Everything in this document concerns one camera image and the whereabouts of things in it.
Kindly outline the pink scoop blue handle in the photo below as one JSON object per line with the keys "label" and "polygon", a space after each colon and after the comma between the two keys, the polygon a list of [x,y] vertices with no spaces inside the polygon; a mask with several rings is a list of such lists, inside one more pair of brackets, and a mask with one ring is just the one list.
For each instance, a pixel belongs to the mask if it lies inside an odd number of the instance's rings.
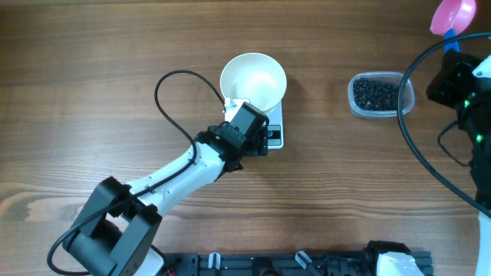
{"label": "pink scoop blue handle", "polygon": [[444,39],[460,35],[476,14],[475,0],[443,0],[435,11],[430,31]]}

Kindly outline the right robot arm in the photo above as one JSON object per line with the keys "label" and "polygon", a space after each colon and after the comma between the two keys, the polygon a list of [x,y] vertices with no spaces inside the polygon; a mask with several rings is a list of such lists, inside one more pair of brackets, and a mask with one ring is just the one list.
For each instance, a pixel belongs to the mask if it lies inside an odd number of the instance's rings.
{"label": "right robot arm", "polygon": [[453,125],[466,132],[473,145],[468,166],[481,208],[475,274],[490,275],[490,59],[446,51],[427,98],[456,111]]}

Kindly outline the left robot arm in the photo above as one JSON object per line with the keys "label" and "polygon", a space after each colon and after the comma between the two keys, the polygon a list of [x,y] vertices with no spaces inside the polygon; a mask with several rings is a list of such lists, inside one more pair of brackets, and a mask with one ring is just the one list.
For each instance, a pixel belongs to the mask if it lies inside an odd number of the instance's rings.
{"label": "left robot arm", "polygon": [[63,249],[86,275],[157,275],[164,259],[152,247],[160,223],[175,205],[245,156],[264,156],[269,119],[243,103],[230,121],[209,126],[180,157],[140,179],[100,182],[68,233]]}

